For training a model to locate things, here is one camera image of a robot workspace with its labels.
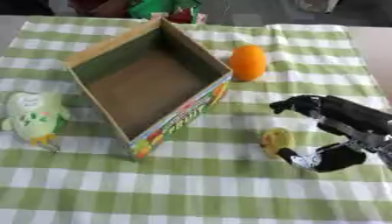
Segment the robotic hand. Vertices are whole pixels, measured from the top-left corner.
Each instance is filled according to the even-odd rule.
[[[275,114],[290,109],[318,119],[320,129],[348,138],[345,143],[327,145],[318,151],[338,148],[365,150],[377,153],[387,167],[392,169],[392,115],[330,95],[294,96],[285,101],[273,102],[269,106]]]

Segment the red object in background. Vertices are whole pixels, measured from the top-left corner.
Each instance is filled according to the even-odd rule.
[[[177,24],[191,24],[193,21],[192,8],[179,9],[168,17],[169,21]]]

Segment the white stripe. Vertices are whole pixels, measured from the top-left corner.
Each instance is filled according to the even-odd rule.
[[[23,31],[29,32],[59,32],[84,35],[110,35],[115,36],[128,29],[120,26],[89,26],[78,24],[35,24],[26,22]]]
[[[14,38],[10,43],[10,47],[51,51],[81,52],[92,44],[93,43],[64,42],[43,40],[37,38]]]
[[[241,103],[272,103],[287,100],[296,95],[306,95],[302,93],[282,94],[275,92],[253,92],[228,90],[227,94],[221,99],[222,102],[241,102]],[[384,96],[346,96],[335,95],[340,98],[368,106],[373,109],[387,109],[389,104]]]
[[[210,50],[213,56],[218,59],[227,59],[232,55],[232,51],[228,50]],[[352,66],[364,67],[361,58],[358,57],[335,57],[328,55],[310,55],[310,54],[293,54],[290,52],[266,52],[269,63],[277,61],[287,61],[288,63],[299,63],[308,65],[324,65],[324,66]]]
[[[292,32],[346,32],[345,26],[332,24],[270,24],[266,27]]]
[[[213,40],[214,42],[241,41],[251,45],[269,46],[279,44],[281,46],[317,46],[319,48],[337,48],[351,50],[353,47],[349,39],[320,39],[320,38],[286,38],[280,35],[250,35],[238,32],[219,31],[192,31],[185,33],[194,40]]]
[[[46,170],[45,168],[17,168],[21,173],[34,173]],[[12,172],[14,168],[4,168],[4,172]],[[53,168],[51,174],[46,176],[46,182],[53,182],[51,178],[56,178],[56,172],[59,175],[64,173],[64,169]],[[64,183],[67,189],[74,190],[87,190],[87,191],[107,191],[113,192],[116,189],[121,188],[120,183],[129,182],[128,175],[122,175],[128,172],[97,172],[97,171],[69,171],[73,176],[83,176],[82,184],[78,181],[67,181]],[[103,175],[105,181],[112,181],[117,185],[102,185]],[[360,181],[340,181],[340,180],[323,180],[323,179],[281,179],[281,178],[270,178],[266,181],[266,178],[238,178],[238,177],[206,177],[206,176],[186,176],[176,175],[175,179],[168,174],[137,174],[136,175],[136,186],[137,183],[158,183],[155,179],[166,179],[163,186],[173,185],[173,181],[178,183],[185,183],[186,187],[177,187],[176,192],[181,195],[197,195],[197,196],[221,196],[221,197],[253,197],[253,198],[287,198],[287,199],[318,199],[318,200],[357,200],[357,201],[391,201],[392,195],[388,194],[385,185],[382,182],[360,182]],[[209,183],[217,182],[221,186],[231,186],[232,184],[239,185],[244,184],[246,186],[257,186],[253,187],[253,191],[249,191],[247,187],[236,187],[236,194],[230,191],[209,191],[206,187]],[[308,189],[315,189],[315,187],[322,188],[323,185],[332,185],[336,189],[336,193],[320,193],[319,191],[308,191]],[[286,188],[285,191],[264,191],[263,188],[269,188],[273,186],[281,186]],[[290,189],[296,186],[297,189],[302,191],[291,191]],[[360,189],[369,189],[366,194],[352,194],[347,193],[347,189],[352,189],[351,186],[356,186]],[[29,187],[46,188],[45,181],[33,181]],[[161,194],[162,189],[159,187],[131,187],[123,188],[124,191],[128,189],[128,193],[152,193]]]
[[[228,130],[268,130],[282,127],[291,131],[318,132],[317,121],[311,118],[273,115],[201,115],[189,124],[194,128]]]
[[[70,121],[74,122],[91,122],[91,123],[105,123],[103,115],[98,108],[67,108],[71,114]],[[0,119],[6,118],[4,104],[0,104]]]
[[[370,75],[363,74],[319,74],[300,73],[296,70],[287,72],[267,72],[256,81],[260,82],[304,82],[316,85],[341,85],[341,86],[377,86]]]
[[[79,87],[73,81],[31,80],[19,78],[0,78],[0,91],[25,91],[31,93],[55,92],[61,94],[79,94],[81,92]]]
[[[3,219],[4,224],[12,223],[14,220],[15,214],[20,212],[29,213],[31,210],[24,209],[7,209],[0,208],[0,214],[3,214],[1,217]],[[36,210],[34,211],[34,215],[37,218],[34,218],[34,222],[31,224],[53,224],[60,223],[60,217],[71,217],[74,214],[77,216],[83,216],[91,214],[91,219],[101,220],[102,213],[90,213],[90,212],[66,212],[66,211],[47,211],[47,210]],[[388,224],[390,221],[385,220],[371,220],[371,217],[368,217],[369,220],[278,220],[278,219],[268,219],[268,218],[238,218],[238,217],[200,217],[200,216],[191,216],[191,215],[182,215],[182,216],[170,216],[170,215],[156,215],[156,214],[126,214],[126,213],[112,213],[110,215],[110,224],[131,224],[135,221],[148,221],[149,224],[165,224],[168,220],[181,220],[181,223],[185,224],[200,224],[200,223],[222,223],[222,224],[237,224],[237,223],[257,223],[257,224]],[[73,224],[84,224],[85,222],[75,222]]]
[[[39,49],[39,50],[51,50],[51,51],[69,51],[69,52],[80,52],[88,48],[93,43],[82,43],[82,42],[63,42],[63,41],[51,41],[41,39],[23,39],[15,38],[11,43],[10,47],[22,48],[22,49]],[[219,59],[225,59],[232,55],[232,51],[229,50],[210,50],[213,56]],[[274,61],[290,61],[294,63],[311,64],[311,65],[337,65],[337,66],[364,66],[361,58],[358,57],[335,57],[328,55],[306,55],[306,54],[293,54],[290,52],[279,51],[279,52],[267,52],[266,53],[269,62]]]
[[[336,143],[342,142],[336,136]],[[295,150],[301,155],[314,153],[314,151],[324,145],[303,146],[297,145]],[[269,159],[263,153],[263,149],[258,143],[200,143],[200,142],[182,142],[182,141],[166,141],[152,152],[155,158],[207,158],[219,160],[243,160],[262,162],[276,161],[277,163],[285,162],[283,160]],[[376,154],[367,153],[365,165],[382,165],[385,164],[378,158]]]
[[[55,140],[61,153],[109,154],[110,149],[118,144],[114,138],[98,136],[58,136]],[[28,141],[16,137],[13,131],[0,131],[0,151],[23,149],[29,151],[45,151],[38,146],[31,146]]]
[[[30,68],[37,70],[66,71],[64,62],[58,59],[0,58],[0,68]]]

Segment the gingham tablecloth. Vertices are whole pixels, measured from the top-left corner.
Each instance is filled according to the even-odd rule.
[[[389,105],[347,29],[275,24],[263,28],[179,25],[220,59],[236,46],[268,54],[259,80],[232,83],[221,103],[140,164],[112,156],[108,125],[64,70],[62,60],[137,22],[32,17],[0,60],[0,98],[13,91],[65,95],[72,121],[62,152],[0,132],[0,223],[386,223],[392,175],[377,156],[364,165],[317,174],[267,159],[260,133],[294,131],[301,153],[340,140],[316,123],[270,102],[293,95],[337,95],[376,109]]]

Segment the cardboard box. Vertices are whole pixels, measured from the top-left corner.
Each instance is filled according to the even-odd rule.
[[[133,158],[143,158],[215,104],[230,69],[164,19],[103,41],[67,61]]]

